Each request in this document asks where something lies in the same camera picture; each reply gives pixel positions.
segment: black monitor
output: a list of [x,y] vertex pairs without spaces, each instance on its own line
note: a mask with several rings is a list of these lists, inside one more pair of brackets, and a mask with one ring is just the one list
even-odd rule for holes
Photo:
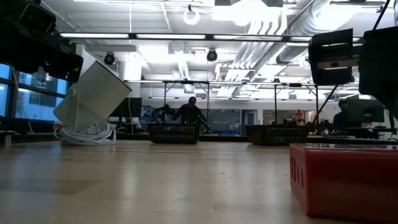
[[125,98],[122,103],[112,112],[111,117],[140,118],[142,98]]
[[384,122],[384,106],[378,100],[348,99],[348,121]]

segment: wooden floor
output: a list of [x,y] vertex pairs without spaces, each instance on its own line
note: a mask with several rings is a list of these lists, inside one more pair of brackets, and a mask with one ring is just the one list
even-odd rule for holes
[[0,153],[0,223],[345,223],[303,214],[288,155],[240,142],[15,144]]

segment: security camera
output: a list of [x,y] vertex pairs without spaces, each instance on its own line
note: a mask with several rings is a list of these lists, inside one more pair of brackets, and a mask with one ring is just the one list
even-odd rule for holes
[[107,65],[114,65],[116,63],[116,59],[114,57],[113,52],[109,52],[106,54],[106,56],[104,58],[104,63]]
[[207,54],[207,61],[214,62],[217,60],[217,53],[215,49],[210,49]]

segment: black basket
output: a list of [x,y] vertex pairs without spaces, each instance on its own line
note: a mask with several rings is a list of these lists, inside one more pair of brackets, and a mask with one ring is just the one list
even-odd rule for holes
[[153,143],[196,144],[198,124],[150,124],[149,136]]
[[290,143],[306,143],[308,127],[286,127],[275,125],[247,125],[250,143],[259,146],[288,146]]

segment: red plastic case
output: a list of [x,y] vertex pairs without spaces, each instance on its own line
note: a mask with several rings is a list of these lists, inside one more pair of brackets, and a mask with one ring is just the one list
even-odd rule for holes
[[291,144],[290,186],[307,215],[398,223],[398,147]]

